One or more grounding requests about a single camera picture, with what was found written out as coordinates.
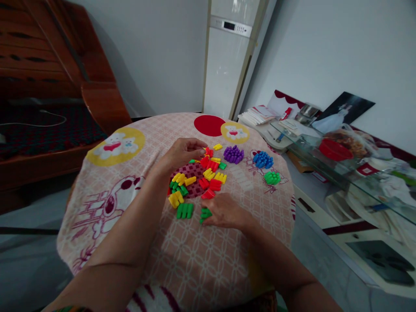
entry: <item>wooden sofa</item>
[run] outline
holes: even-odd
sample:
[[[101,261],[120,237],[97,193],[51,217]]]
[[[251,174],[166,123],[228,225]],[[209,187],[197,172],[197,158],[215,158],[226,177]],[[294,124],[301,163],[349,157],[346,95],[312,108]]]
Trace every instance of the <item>wooden sofa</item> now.
[[[0,0],[0,114],[21,98],[82,98],[106,135],[131,123],[87,12],[67,1]],[[0,161],[0,214],[25,205],[22,185],[78,171],[99,142]]]

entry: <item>metal pot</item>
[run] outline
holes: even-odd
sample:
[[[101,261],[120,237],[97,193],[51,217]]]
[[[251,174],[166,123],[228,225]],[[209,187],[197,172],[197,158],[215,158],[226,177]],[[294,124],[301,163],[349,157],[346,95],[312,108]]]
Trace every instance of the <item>metal pot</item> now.
[[[312,117],[306,117],[303,116],[300,112],[296,114],[295,116],[295,120],[297,120],[298,122],[300,122],[301,124],[305,125],[305,126],[309,126],[313,120]]]
[[[314,117],[316,113],[319,112],[319,108],[313,106],[312,104],[305,103],[305,106],[301,108],[300,113],[305,117]]]

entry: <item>pile of toy pieces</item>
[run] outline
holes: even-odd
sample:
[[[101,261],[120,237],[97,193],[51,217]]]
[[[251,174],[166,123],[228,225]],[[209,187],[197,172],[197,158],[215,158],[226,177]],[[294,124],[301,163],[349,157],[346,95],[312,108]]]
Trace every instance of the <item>pile of toy pieces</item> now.
[[[221,144],[217,144],[213,149],[209,147],[205,148],[205,156],[201,161],[192,159],[189,163],[200,163],[201,166],[206,169],[203,173],[203,178],[198,180],[198,183],[205,190],[201,198],[211,199],[215,197],[215,192],[221,190],[221,185],[227,180],[227,175],[216,172],[217,169],[224,170],[227,164],[221,162],[220,158],[214,157],[214,150],[218,151],[222,149]],[[244,150],[238,149],[237,145],[234,147],[227,147],[224,151],[224,159],[230,163],[238,164],[244,158]],[[254,163],[258,168],[269,169],[273,165],[273,157],[270,157],[266,152],[262,151],[254,156]],[[264,179],[267,184],[275,185],[280,182],[280,175],[278,172],[268,172]],[[169,185],[169,202],[174,209],[178,209],[176,213],[177,219],[190,219],[194,211],[194,205],[191,203],[185,203],[184,197],[189,194],[187,186],[196,182],[196,176],[187,178],[184,173],[177,173],[172,182]],[[212,216],[212,213],[208,208],[202,209],[200,224],[204,222],[206,218]]]
[[[198,183],[206,192],[201,196],[203,199],[211,199],[215,197],[215,192],[221,190],[221,185],[227,180],[227,175],[217,172],[217,169],[220,168],[224,170],[227,167],[227,164],[221,162],[220,158],[214,157],[214,150],[222,149],[221,144],[217,144],[213,149],[207,147],[205,149],[206,154],[201,161],[192,159],[190,163],[200,163],[203,168],[206,170],[203,173],[203,178],[198,180]],[[184,197],[189,194],[187,186],[196,182],[196,176],[187,178],[184,173],[177,173],[169,185],[169,202],[174,209],[178,209],[176,213],[177,219],[190,219],[194,210],[194,205],[190,203],[185,203]],[[203,214],[201,216],[200,223],[207,218],[207,211],[209,209],[204,208]]]

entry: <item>round table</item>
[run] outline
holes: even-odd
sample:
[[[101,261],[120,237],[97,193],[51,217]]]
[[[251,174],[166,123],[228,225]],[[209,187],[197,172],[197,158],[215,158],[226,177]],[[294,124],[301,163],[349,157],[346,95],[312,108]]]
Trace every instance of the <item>round table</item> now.
[[[227,181],[221,192],[231,193],[289,247],[295,204],[285,160],[255,130],[239,123],[197,113],[165,114],[115,131],[85,157],[57,243],[59,255],[73,274],[81,270],[140,191],[149,169],[179,137],[197,137],[211,149],[221,144],[223,148],[214,151],[214,157],[221,159],[227,146],[244,149],[244,159],[238,165],[222,160],[227,168],[218,170],[227,174]],[[273,157],[270,169],[258,169],[253,163],[254,155],[262,150]],[[263,176],[268,171],[280,173],[279,184],[265,183]],[[200,179],[204,169],[192,163],[176,172]],[[161,187],[168,190],[168,185]],[[143,286],[127,310],[140,311],[137,300],[154,300],[157,290],[172,295],[181,309],[189,311],[235,306],[266,290],[268,284],[250,255],[245,237],[234,229],[202,227],[200,198],[204,191],[198,182],[188,191],[185,202],[195,204],[191,219],[177,219],[176,210],[166,199]]]

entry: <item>yellow circle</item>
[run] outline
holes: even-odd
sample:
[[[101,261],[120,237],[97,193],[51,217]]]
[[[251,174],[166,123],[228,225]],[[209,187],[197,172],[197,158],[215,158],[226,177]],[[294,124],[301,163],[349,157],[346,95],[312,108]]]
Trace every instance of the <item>yellow circle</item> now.
[[[144,146],[144,134],[134,128],[124,127],[87,153],[87,159],[96,166],[109,167],[136,156]]]
[[[222,124],[221,134],[227,141],[235,144],[243,144],[250,138],[250,131],[242,124],[233,121]]]

